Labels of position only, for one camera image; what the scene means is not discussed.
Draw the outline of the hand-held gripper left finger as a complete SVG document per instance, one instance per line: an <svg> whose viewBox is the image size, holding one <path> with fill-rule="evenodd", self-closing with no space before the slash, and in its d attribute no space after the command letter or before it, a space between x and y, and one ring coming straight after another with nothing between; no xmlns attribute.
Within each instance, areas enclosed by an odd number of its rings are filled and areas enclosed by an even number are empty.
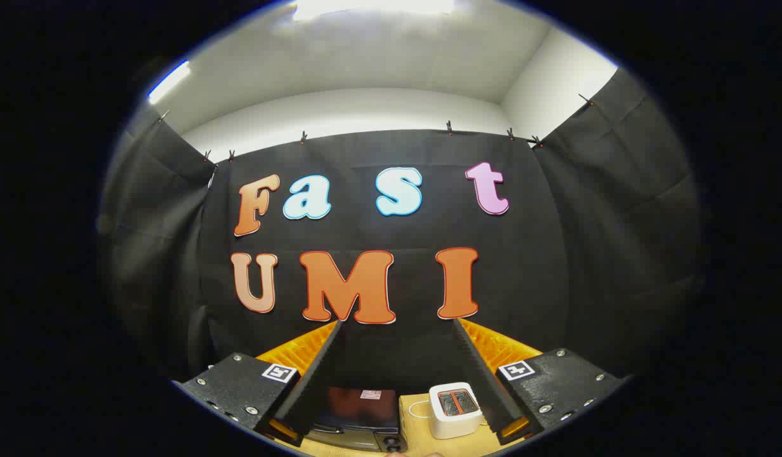
<svg viewBox="0 0 782 457"><path fill-rule="evenodd" d="M300 446L324 405L328 352L341 341L341 321L330 327L306 371L234 352L174 387L233 426Z"/></svg>

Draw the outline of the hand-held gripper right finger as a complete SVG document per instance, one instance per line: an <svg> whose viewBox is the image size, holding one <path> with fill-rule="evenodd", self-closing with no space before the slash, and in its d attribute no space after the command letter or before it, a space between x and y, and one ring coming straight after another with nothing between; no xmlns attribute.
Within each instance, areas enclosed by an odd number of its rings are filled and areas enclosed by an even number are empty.
<svg viewBox="0 0 782 457"><path fill-rule="evenodd" d="M567 348L541 352L468 319L455 319L463 371L501 445L583 416L617 393L615 376Z"/></svg>

